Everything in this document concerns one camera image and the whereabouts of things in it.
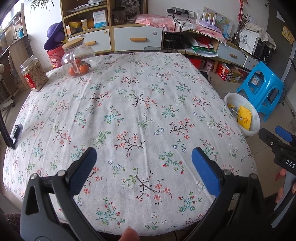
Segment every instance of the electrical outlet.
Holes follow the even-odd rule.
[[[188,11],[188,12],[189,12],[189,17],[194,19],[194,17],[195,17],[195,12],[192,12],[192,11]]]
[[[189,17],[194,19],[195,12],[193,12],[193,11],[189,11],[189,10],[185,10],[185,9],[177,8],[177,7],[172,7],[172,9],[182,12],[182,16],[188,16],[188,14],[187,14],[187,12],[188,12]]]

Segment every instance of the yellow sign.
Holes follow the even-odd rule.
[[[289,29],[286,28],[286,26],[283,27],[283,32],[281,33],[286,40],[289,41],[290,44],[294,42],[294,37]]]

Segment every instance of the wooden jar lid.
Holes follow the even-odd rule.
[[[63,49],[71,49],[82,44],[83,38],[76,38],[63,45]]]

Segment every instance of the pink cloth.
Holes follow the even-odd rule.
[[[224,44],[226,44],[226,39],[223,37],[222,34],[213,31],[211,29],[205,28],[201,26],[200,24],[196,24],[194,21],[186,21],[187,18],[181,17],[179,15],[175,15],[175,18],[177,21],[174,21],[173,17],[168,16],[159,16],[159,15],[149,15],[149,14],[143,14],[139,15],[136,19],[136,23],[139,24],[144,24],[146,26],[151,26],[151,27],[157,27],[157,28],[163,28],[164,32],[169,32],[169,33],[178,33],[180,32],[180,26],[182,27],[182,32],[183,31],[188,31],[190,29],[192,30],[197,30],[200,33],[209,36],[211,38],[214,38]]]

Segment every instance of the map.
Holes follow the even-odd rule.
[[[207,7],[204,7],[204,12],[207,12],[212,15],[211,22],[212,22],[213,17],[216,13],[217,15],[216,15],[215,27],[220,29],[220,31],[222,32],[224,37],[228,37],[228,35],[230,36],[230,32],[231,32],[232,25],[233,25],[232,20],[230,20],[229,18],[223,16],[222,14],[217,13],[216,11],[211,10]]]

